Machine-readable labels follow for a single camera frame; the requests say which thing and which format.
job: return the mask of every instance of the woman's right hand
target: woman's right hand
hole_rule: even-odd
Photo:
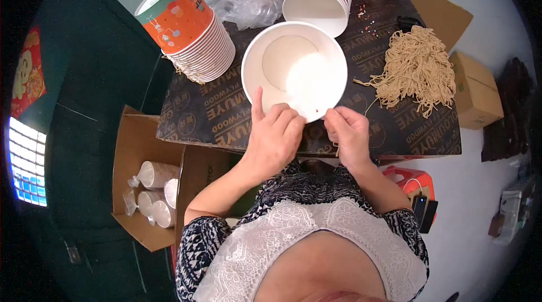
[[[261,87],[252,101],[252,130],[247,151],[238,166],[253,184],[276,175],[292,162],[301,143],[307,121],[287,103],[276,104],[267,114],[262,109]]]
[[[354,177],[374,168],[369,157],[369,120],[346,107],[328,109],[324,125],[329,140],[339,144],[339,160]]]

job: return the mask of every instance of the woman's left hand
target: woman's left hand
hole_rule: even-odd
[[[263,89],[252,101],[252,131],[247,151],[236,167],[241,167],[254,185],[276,175],[292,162],[301,143],[306,119],[287,103],[276,104],[264,115]]]

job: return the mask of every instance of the woman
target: woman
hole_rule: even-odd
[[[421,292],[425,244],[407,196],[369,158],[368,120],[337,107],[324,123],[343,166],[331,176],[302,172],[290,162],[305,118],[287,104],[264,115],[256,90],[247,151],[186,209],[181,301],[400,302]],[[260,183],[230,228],[223,216]]]

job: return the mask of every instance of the lace trim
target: lace trim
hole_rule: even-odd
[[[194,293],[194,300],[252,301],[267,269],[279,255],[322,229],[348,238],[367,253],[380,272],[386,298],[408,301],[425,284],[424,263],[382,218],[371,216],[354,200],[343,197],[333,203],[312,205],[282,200],[267,215],[239,226],[226,239]]]

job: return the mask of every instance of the bowl rim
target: bowl rim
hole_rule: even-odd
[[[323,29],[320,29],[318,26],[315,26],[313,25],[312,23],[308,23],[308,22],[303,22],[303,21],[284,21],[284,22],[280,22],[280,23],[276,23],[274,25],[271,25],[269,27],[267,27],[266,29],[262,30],[258,35],[256,35],[254,37],[254,39],[250,42],[250,44],[248,45],[247,47],[247,50],[245,50],[244,52],[244,55],[243,55],[243,60],[241,62],[241,84],[243,86],[243,91],[245,93],[245,95],[247,96],[247,99],[248,101],[250,102],[250,104],[252,105],[252,96],[251,94],[248,94],[247,92],[247,87],[245,85],[245,81],[244,81],[244,66],[245,66],[245,63],[247,62],[247,55],[248,55],[248,52],[250,52],[250,50],[252,49],[252,47],[254,46],[254,43],[263,35],[265,35],[267,32],[270,32],[271,30],[274,30],[275,28],[278,28],[278,27],[283,27],[283,26],[289,26],[289,25],[302,25],[302,26],[307,26],[307,27],[311,27],[313,29],[316,29],[318,30],[320,33],[322,33],[323,35],[327,36],[330,41],[332,41],[332,44],[337,48],[339,49],[341,52],[342,52],[342,59],[341,59],[341,63],[344,64],[344,67],[346,68],[346,75],[344,77],[344,81],[343,81],[343,85],[342,85],[342,93],[340,94],[339,98],[336,100],[335,104],[334,104],[334,107],[337,105],[337,103],[340,102],[340,100],[342,99],[342,95],[344,95],[344,92],[346,90],[346,84],[348,82],[348,63],[346,62],[346,56],[344,55],[344,51],[342,50],[340,44],[335,40],[335,38],[332,38],[329,34],[327,34]],[[317,121],[319,119],[321,119],[324,115],[326,114],[325,111],[322,110],[322,115],[318,118],[315,118],[314,120],[312,121],[309,121],[307,120],[307,122],[305,124],[308,124],[308,123],[311,123],[311,122],[314,122],[314,121]]]

